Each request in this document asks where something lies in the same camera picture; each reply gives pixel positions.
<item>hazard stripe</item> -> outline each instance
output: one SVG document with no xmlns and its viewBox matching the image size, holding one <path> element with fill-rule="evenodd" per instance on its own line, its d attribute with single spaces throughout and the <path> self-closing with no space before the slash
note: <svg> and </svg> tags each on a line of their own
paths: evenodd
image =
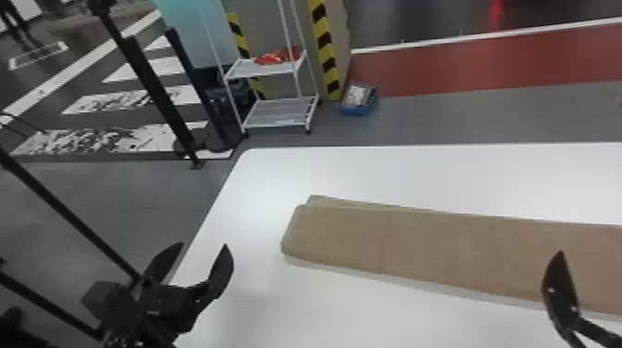
<svg viewBox="0 0 622 348">
<path fill-rule="evenodd" d="M 233 32 L 233 37 L 235 38 L 235 44 L 238 46 L 238 51 L 240 51 L 240 56 L 243 59 L 251 58 L 251 49 L 248 47 L 248 42 L 246 41 L 246 37 L 244 36 L 244 32 L 242 30 L 242 26 L 240 25 L 240 18 L 238 14 L 235 12 L 230 12 L 227 14 L 227 21 L 229 22 L 229 26 L 231 27 L 231 32 Z M 259 95 L 259 99 L 266 99 L 266 95 L 264 93 L 264 85 L 258 78 L 252 78 L 251 88 L 257 92 Z"/>
<path fill-rule="evenodd" d="M 332 46 L 325 0 L 308 0 L 308 2 L 313 21 L 313 33 L 316 38 L 317 56 L 322 67 L 327 95 L 329 100 L 339 100 L 342 96 L 342 86 L 339 83 L 339 71 L 335 49 Z"/>
</svg>

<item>black metal stand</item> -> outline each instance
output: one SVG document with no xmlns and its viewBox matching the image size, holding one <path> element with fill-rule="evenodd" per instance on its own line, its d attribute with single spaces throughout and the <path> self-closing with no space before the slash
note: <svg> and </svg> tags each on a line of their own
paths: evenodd
<svg viewBox="0 0 622 348">
<path fill-rule="evenodd" d="M 11 157 L 7 152 L 0 148 L 0 164 L 13 175 L 18 177 L 26 186 L 43 199 L 50 207 L 52 207 L 61 217 L 63 217 L 71 226 L 73 226 L 84 238 L 89 240 L 97 249 L 112 260 L 131 278 L 132 288 L 141 280 L 142 276 L 134 267 L 132 267 L 124 258 L 110 247 L 101 237 L 99 237 L 91 228 L 84 223 L 75 213 L 73 213 L 66 205 L 64 205 L 56 196 L 54 196 L 45 186 L 43 186 L 36 178 L 32 176 L 18 161 Z M 24 284 L 10 278 L 7 274 L 0 272 L 0 284 L 9 290 L 24 297 L 35 305 L 60 320 L 68 323 L 72 327 L 82 331 L 83 333 L 101 341 L 103 339 L 103 329 L 91 328 L 88 324 L 74 317 L 60 306 L 47 300 L 37 292 L 29 289 Z"/>
<path fill-rule="evenodd" d="M 136 38 L 133 36 L 123 38 L 123 35 L 121 35 L 121 32 L 110 17 L 110 7 L 115 3 L 115 0 L 89 0 L 89 8 L 95 16 L 102 20 L 104 27 L 106 27 L 112 39 L 117 43 L 119 50 L 128 60 L 131 68 L 143 84 L 144 89 L 149 93 L 155 106 L 175 133 L 177 137 L 176 143 L 179 145 L 173 145 L 174 151 L 180 156 L 187 155 L 190 158 L 193 162 L 191 169 L 202 168 L 205 161 L 197 157 L 196 151 L 205 149 L 205 133 L 199 131 L 192 133 L 188 129 L 179 111 L 170 100 L 162 82 L 154 73 L 151 65 L 149 65 Z"/>
<path fill-rule="evenodd" d="M 155 106 L 175 133 L 177 141 L 173 144 L 173 151 L 180 156 L 187 155 L 193 161 L 192 169 L 202 168 L 205 161 L 199 160 L 196 151 L 205 149 L 205 132 L 192 132 L 188 129 L 179 111 L 177 111 L 177 107 L 170 100 L 167 90 L 144 56 L 135 37 L 121 39 L 119 47 L 121 47 L 122 52 L 127 53 L 128 62 L 143 83 L 145 90 L 151 95 Z"/>
<path fill-rule="evenodd" d="M 239 129 L 228 130 L 225 126 L 222 117 L 205 92 L 206 87 L 204 82 L 197 77 L 194 65 L 188 57 L 186 50 L 183 48 L 180 36 L 175 28 L 168 28 L 165 31 L 165 35 L 167 36 L 170 45 L 173 47 L 175 54 L 180 59 L 184 70 L 186 70 L 186 74 L 188 74 L 190 82 L 199 96 L 199 99 L 201 99 L 201 103 L 203 104 L 203 107 L 209 117 L 209 123 L 205 128 L 205 148 L 216 153 L 236 148 L 242 140 L 242 135 L 240 134 Z"/>
<path fill-rule="evenodd" d="M 575 283 L 564 252 L 557 253 L 546 268 L 541 294 L 557 333 L 572 348 L 586 348 L 575 332 L 605 348 L 622 348 L 622 337 L 581 316 Z"/>
</svg>

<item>blue tray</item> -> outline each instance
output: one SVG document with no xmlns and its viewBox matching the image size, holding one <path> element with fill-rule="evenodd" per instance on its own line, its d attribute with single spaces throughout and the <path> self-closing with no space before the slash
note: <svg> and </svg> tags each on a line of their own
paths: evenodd
<svg viewBox="0 0 622 348">
<path fill-rule="evenodd" d="M 345 104 L 340 105 L 340 110 L 343 115 L 352 115 L 352 116 L 365 116 L 371 112 L 371 108 L 378 101 L 378 88 L 375 88 L 374 93 L 371 95 L 369 100 L 364 106 L 348 106 Z"/>
</svg>

